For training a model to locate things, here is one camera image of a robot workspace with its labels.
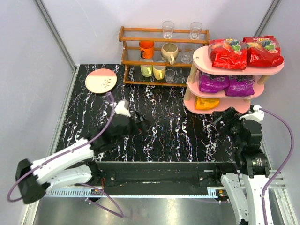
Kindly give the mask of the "orange candy bag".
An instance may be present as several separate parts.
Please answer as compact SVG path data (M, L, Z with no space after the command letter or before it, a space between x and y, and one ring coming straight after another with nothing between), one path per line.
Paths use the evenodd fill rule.
M219 106L219 98L203 98L195 97L195 109L196 110L209 110Z

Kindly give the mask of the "purple candy bag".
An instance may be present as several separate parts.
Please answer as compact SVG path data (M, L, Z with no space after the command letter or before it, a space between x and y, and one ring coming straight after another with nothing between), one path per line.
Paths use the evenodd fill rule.
M229 87L229 76L212 75L201 72L199 77L199 91L206 93L217 93Z
M254 95L255 80L251 75L232 75L229 78L229 87L225 94L230 97L246 97Z

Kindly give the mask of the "pink and cream plate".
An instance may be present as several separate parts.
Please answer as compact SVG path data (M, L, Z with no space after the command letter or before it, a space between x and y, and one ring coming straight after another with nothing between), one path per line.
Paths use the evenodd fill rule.
M116 74L109 69L97 69L89 73L85 79L86 88L93 93L103 94L111 91L117 83Z

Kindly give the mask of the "red candy bag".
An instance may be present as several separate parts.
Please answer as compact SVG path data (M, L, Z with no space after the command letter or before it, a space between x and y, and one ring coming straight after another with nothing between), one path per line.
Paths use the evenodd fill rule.
M284 62L280 43L273 36L245 37L247 66L256 68L277 67Z
M247 67L247 45L236 39L211 40L208 45L212 67L245 70Z

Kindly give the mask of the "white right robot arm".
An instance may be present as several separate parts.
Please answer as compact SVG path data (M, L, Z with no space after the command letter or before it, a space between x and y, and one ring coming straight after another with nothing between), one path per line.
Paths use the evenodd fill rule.
M213 124L230 137L235 146L235 165L217 166L214 180L225 188L238 225L272 225L267 183L270 167L261 150L264 112L255 106L241 114L230 107L213 112Z

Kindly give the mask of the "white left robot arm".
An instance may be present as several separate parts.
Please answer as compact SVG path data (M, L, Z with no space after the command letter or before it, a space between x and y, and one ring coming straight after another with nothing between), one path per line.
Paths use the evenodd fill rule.
M128 111L117 112L99 128L81 137L69 147L36 161L19 161L15 174L16 187L24 204L34 203L47 192L79 183L96 183L99 169L90 160L106 147L131 135L142 134L151 123L136 112L133 119Z

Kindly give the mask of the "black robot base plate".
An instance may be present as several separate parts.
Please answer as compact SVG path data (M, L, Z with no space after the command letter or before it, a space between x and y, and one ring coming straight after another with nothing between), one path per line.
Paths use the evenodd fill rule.
M124 183L187 184L204 187L220 184L225 173L237 174L234 162L96 162L87 184L114 187Z

